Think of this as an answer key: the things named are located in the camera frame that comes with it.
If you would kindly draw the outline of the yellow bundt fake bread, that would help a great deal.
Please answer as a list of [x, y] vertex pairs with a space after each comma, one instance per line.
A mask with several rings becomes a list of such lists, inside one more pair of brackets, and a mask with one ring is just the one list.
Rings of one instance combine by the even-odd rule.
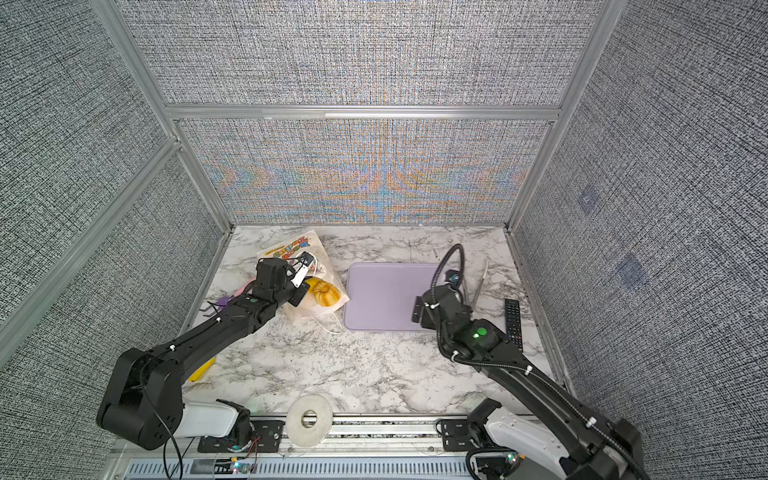
[[313, 295], [315, 302], [322, 307], [333, 307], [343, 297], [341, 291], [325, 280], [318, 278], [311, 278], [308, 283], [310, 284], [310, 293]]

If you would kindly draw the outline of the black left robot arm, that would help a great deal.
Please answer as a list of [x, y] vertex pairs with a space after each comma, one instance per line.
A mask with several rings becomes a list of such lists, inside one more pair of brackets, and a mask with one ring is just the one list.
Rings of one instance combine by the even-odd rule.
[[183, 418], [182, 385], [219, 352], [273, 319], [309, 290], [315, 257], [261, 258], [256, 279], [202, 324], [149, 350], [131, 348], [117, 359], [96, 414], [97, 425], [146, 450], [168, 441]]

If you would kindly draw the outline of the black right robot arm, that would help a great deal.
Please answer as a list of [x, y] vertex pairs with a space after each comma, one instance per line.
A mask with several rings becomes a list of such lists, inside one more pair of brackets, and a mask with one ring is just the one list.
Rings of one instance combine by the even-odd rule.
[[418, 296], [413, 320], [433, 329], [440, 353], [470, 366], [517, 398], [537, 419], [517, 418], [495, 401], [470, 415], [480, 448], [515, 451], [559, 479], [645, 479], [642, 439], [628, 421], [612, 421], [570, 395], [529, 361], [507, 334], [473, 319], [451, 285]]

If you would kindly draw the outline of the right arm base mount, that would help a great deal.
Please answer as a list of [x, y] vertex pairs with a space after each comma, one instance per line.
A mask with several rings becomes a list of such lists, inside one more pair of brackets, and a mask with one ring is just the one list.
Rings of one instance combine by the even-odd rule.
[[465, 454], [465, 467], [472, 479], [508, 479], [524, 463], [524, 455], [497, 445], [468, 419], [438, 419], [435, 429], [446, 452]]

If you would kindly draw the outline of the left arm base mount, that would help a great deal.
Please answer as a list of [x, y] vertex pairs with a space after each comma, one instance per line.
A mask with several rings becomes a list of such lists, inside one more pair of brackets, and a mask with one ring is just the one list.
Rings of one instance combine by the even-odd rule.
[[202, 437], [199, 453], [277, 453], [284, 433], [285, 422], [279, 419], [260, 419], [238, 422], [224, 437]]

